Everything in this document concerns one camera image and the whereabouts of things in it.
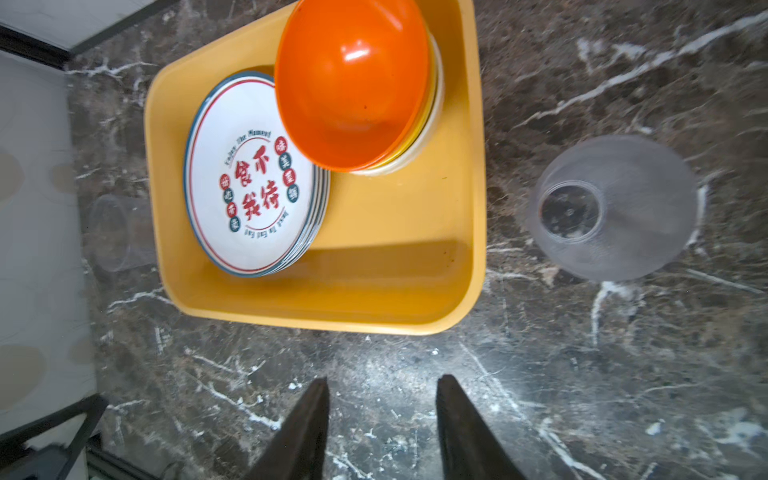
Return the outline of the yellow plastic bowl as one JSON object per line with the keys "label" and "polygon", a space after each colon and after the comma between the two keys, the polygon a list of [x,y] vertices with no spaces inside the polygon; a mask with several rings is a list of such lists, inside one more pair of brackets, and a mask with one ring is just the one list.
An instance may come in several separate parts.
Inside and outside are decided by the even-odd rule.
{"label": "yellow plastic bowl", "polygon": [[426,125],[427,119],[430,115],[432,105],[434,103],[434,98],[437,92],[437,85],[438,85],[438,67],[437,67],[436,54],[431,42],[432,37],[429,37],[429,40],[430,40],[429,42],[430,88],[428,90],[428,93],[425,95],[417,120],[414,122],[414,124],[412,125],[406,137],[402,140],[400,145],[395,150],[393,150],[384,160],[381,160],[376,164],[374,164],[373,166],[368,167],[365,170],[362,170],[362,173],[371,172],[377,168],[383,167],[395,161],[398,157],[402,156],[407,151],[407,149],[415,142],[419,134],[424,129],[424,126]]}

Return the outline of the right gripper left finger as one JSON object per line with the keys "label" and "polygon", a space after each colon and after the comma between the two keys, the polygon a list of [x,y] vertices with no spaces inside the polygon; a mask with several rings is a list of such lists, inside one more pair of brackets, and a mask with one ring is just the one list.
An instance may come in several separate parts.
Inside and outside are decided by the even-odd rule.
{"label": "right gripper left finger", "polygon": [[313,380],[245,479],[322,479],[330,392]]}

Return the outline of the white plate quatrefoil design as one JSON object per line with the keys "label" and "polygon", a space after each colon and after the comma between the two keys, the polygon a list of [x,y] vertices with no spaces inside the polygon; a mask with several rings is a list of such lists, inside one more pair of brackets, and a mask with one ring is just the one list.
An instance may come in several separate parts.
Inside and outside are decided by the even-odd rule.
{"label": "white plate quatrefoil design", "polygon": [[313,166],[312,172],[313,185],[309,213],[303,221],[298,237],[288,252],[274,266],[270,266],[263,276],[285,270],[300,260],[319,233],[329,200],[330,172],[318,166]]}

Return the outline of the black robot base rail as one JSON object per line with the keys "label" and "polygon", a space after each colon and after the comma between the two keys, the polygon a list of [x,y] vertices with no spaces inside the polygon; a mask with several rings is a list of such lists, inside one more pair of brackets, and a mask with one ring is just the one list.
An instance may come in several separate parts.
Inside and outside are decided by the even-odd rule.
{"label": "black robot base rail", "polygon": [[[3,479],[66,479],[79,458],[85,459],[88,479],[151,480],[147,471],[101,448],[94,434],[109,402],[99,394],[79,400],[61,410],[1,435]],[[83,421],[67,443],[34,447],[29,441],[81,416]]]}

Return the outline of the clear plastic cup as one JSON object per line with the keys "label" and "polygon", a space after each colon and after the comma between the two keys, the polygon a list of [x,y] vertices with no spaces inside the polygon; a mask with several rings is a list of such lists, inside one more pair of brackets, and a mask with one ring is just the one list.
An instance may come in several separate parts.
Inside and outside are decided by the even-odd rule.
{"label": "clear plastic cup", "polygon": [[96,263],[107,272],[154,265],[157,251],[147,198],[103,195],[91,207],[88,239]]}

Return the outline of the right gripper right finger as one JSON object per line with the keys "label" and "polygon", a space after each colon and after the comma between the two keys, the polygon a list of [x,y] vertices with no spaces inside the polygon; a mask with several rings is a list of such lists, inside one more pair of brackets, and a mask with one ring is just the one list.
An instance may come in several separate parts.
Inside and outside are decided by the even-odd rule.
{"label": "right gripper right finger", "polygon": [[437,382],[436,412],[445,479],[526,479],[452,375]]}

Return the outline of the cream and orange bowl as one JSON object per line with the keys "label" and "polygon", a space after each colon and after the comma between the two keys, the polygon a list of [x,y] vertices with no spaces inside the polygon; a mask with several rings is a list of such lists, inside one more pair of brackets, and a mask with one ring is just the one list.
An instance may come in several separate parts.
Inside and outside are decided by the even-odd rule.
{"label": "cream and orange bowl", "polygon": [[434,70],[431,98],[423,111],[422,119],[411,132],[409,140],[387,160],[364,170],[353,171],[353,175],[376,177],[394,173],[414,161],[426,148],[437,126],[445,98],[445,75],[442,56],[434,36],[428,32],[431,61]]}

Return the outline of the orange plastic bowl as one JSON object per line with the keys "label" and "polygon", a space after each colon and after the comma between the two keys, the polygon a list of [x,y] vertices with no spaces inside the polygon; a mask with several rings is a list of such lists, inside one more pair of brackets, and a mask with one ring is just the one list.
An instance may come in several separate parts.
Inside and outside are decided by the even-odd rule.
{"label": "orange plastic bowl", "polygon": [[428,28],[414,1],[301,1],[275,64],[277,104],[296,147],[336,172],[397,153],[435,90]]}

